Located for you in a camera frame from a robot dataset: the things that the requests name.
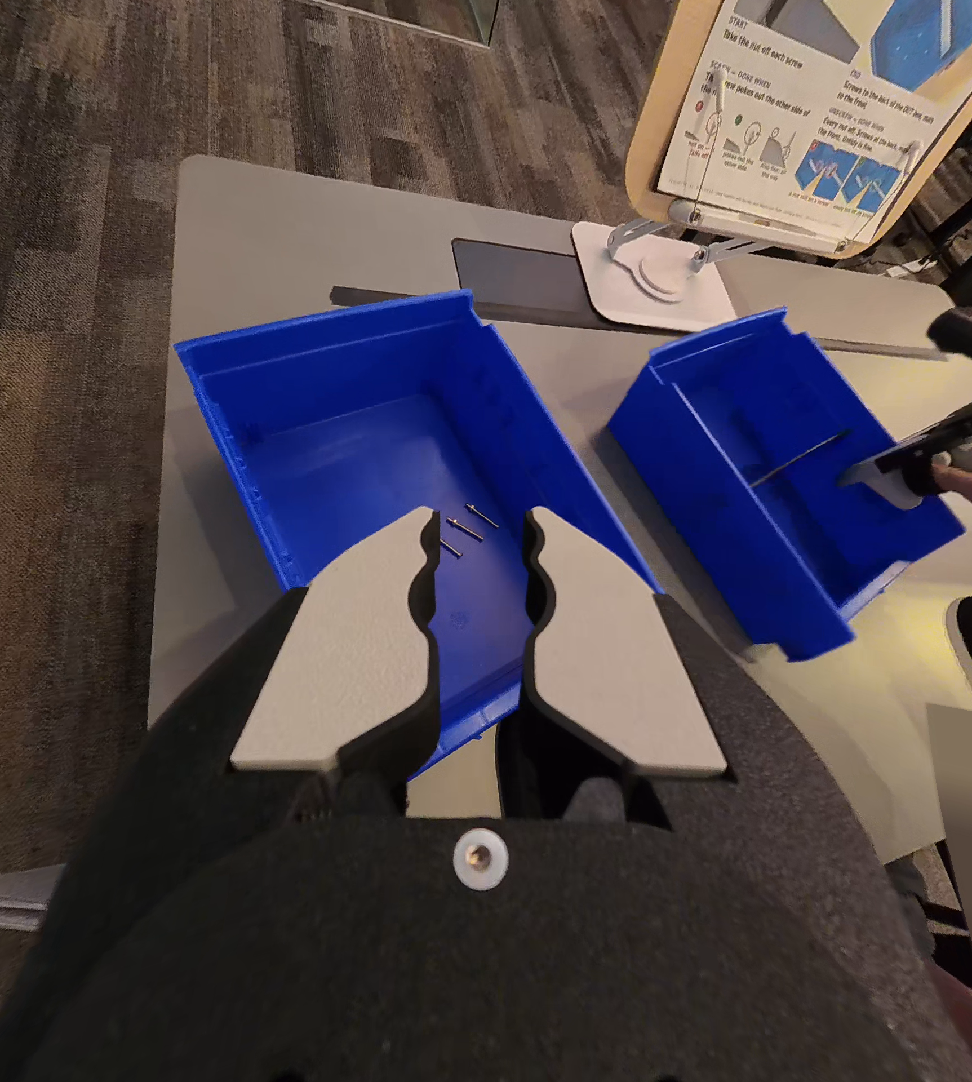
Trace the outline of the white board stand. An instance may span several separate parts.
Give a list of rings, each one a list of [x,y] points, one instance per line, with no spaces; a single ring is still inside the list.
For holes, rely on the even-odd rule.
[[[722,276],[730,260],[781,248],[830,258],[850,241],[767,216],[678,200],[680,223],[718,240],[697,245],[667,236],[668,223],[640,217],[608,226],[572,226],[572,245],[592,311],[610,324],[697,332],[754,315],[756,301]]]

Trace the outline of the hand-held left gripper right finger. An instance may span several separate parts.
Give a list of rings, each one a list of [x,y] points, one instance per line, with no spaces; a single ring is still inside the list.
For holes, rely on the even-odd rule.
[[[550,509],[522,555],[521,818],[666,819],[656,784],[728,782],[665,595]]]

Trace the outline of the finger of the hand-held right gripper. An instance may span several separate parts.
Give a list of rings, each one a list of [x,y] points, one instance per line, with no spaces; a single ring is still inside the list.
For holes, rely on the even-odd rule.
[[[849,467],[838,479],[838,486],[845,488],[854,485],[863,485],[871,490],[874,494],[880,496],[892,507],[899,511],[911,511],[919,507],[924,494],[915,494],[912,489],[904,481],[901,469],[891,469],[884,472],[876,459],[867,459]]]

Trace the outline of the blue bin with divider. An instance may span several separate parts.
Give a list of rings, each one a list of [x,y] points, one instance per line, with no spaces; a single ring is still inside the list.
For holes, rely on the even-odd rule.
[[[747,485],[842,428],[844,440],[777,480]],[[653,351],[609,430],[744,633],[791,662],[854,639],[862,608],[966,535],[938,496],[899,511],[838,486],[894,443],[784,308]]]

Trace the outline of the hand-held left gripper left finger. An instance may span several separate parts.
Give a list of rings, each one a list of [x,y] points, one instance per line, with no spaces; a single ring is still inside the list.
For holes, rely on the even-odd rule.
[[[316,575],[229,767],[301,775],[334,814],[405,816],[441,736],[439,514],[415,507]]]

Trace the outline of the wooden instruction board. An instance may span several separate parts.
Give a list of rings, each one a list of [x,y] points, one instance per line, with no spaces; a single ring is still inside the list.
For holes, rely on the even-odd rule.
[[[972,1],[677,2],[625,162],[639,217],[848,258],[972,120]]]

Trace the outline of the blue plastic bin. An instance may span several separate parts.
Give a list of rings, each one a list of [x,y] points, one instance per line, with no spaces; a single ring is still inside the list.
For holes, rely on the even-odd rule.
[[[175,343],[283,589],[415,507],[441,514],[441,737],[426,767],[518,701],[523,522],[546,507],[661,592],[517,358],[467,291],[356,306]],[[468,512],[474,504],[492,529]],[[446,522],[476,530],[478,542]]]

